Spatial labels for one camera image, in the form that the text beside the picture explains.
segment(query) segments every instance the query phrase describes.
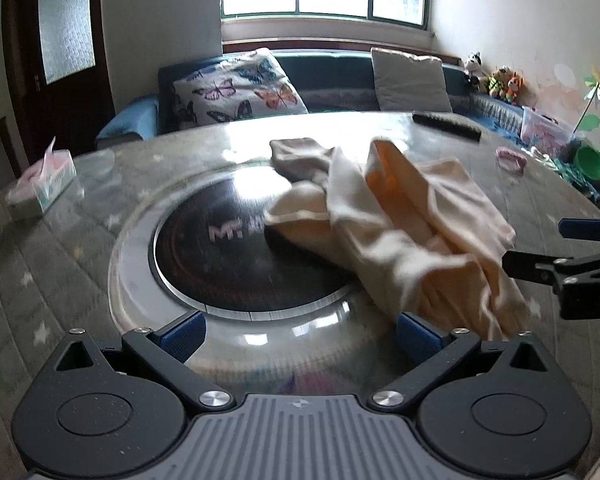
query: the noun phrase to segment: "orange butterfly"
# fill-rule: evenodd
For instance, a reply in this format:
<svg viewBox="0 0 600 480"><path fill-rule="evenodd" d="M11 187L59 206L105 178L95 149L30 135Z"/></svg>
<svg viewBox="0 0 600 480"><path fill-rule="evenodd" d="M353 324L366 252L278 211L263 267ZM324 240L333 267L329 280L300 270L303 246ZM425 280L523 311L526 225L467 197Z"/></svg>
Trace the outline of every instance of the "orange butterfly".
<svg viewBox="0 0 600 480"><path fill-rule="evenodd" d="M296 98L291 87L286 83L280 87L280 90L273 92L261 90L254 90L253 92L266 102L267 107L272 110L278 110L279 108L282 108L283 105L286 107L287 103L298 104L298 98Z"/></svg>

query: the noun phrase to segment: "ribbed gray panel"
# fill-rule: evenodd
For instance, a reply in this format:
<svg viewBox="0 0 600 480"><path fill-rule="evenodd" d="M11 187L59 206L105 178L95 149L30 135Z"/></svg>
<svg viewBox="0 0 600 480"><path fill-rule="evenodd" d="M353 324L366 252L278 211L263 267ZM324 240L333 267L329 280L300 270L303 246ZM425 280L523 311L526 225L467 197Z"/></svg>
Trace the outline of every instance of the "ribbed gray panel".
<svg viewBox="0 0 600 480"><path fill-rule="evenodd" d="M34 475L34 480L43 477ZM180 447L134 480L460 480L395 415L354 396L248 396L203 415ZM560 480L573 480L561 476Z"/></svg>

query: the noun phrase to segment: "butterfly print pillow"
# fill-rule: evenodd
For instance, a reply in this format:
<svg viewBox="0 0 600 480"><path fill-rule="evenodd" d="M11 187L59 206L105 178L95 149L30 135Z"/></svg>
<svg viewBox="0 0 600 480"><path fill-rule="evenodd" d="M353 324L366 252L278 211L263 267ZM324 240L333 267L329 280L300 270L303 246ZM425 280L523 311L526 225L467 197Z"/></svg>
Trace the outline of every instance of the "butterfly print pillow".
<svg viewBox="0 0 600 480"><path fill-rule="evenodd" d="M174 81L180 129L283 114L306 107L268 48L200 67Z"/></svg>

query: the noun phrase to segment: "window frame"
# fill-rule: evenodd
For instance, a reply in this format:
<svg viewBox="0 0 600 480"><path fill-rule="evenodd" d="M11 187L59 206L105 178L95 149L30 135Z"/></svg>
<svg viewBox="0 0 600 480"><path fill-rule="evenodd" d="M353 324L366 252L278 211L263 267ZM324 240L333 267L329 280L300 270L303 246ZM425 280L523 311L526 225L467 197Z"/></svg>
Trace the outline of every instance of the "window frame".
<svg viewBox="0 0 600 480"><path fill-rule="evenodd" d="M424 0L424 8L422 9L422 25L411 22L403 22L401 20L393 20L391 18L380 18L373 15L374 0L368 0L366 6L366 16L355 16L352 14L333 14L331 12L300 12L300 0L296 0L296 10L287 10L280 12L244 12L239 14L226 14L224 12L224 0L220 0L220 15L222 19L226 18L250 18L253 16L318 16L322 18L347 18L350 20L364 20L367 22L393 23L403 27L417 28L419 30L429 30L429 3L430 0Z"/></svg>

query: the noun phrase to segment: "green bowl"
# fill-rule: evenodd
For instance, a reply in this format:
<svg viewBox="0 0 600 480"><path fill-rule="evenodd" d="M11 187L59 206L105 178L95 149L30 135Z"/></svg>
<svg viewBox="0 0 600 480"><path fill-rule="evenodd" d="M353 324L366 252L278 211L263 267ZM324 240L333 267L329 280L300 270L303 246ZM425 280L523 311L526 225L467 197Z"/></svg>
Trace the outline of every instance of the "green bowl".
<svg viewBox="0 0 600 480"><path fill-rule="evenodd" d="M591 146L580 146L573 163L588 180L600 181L600 152Z"/></svg>

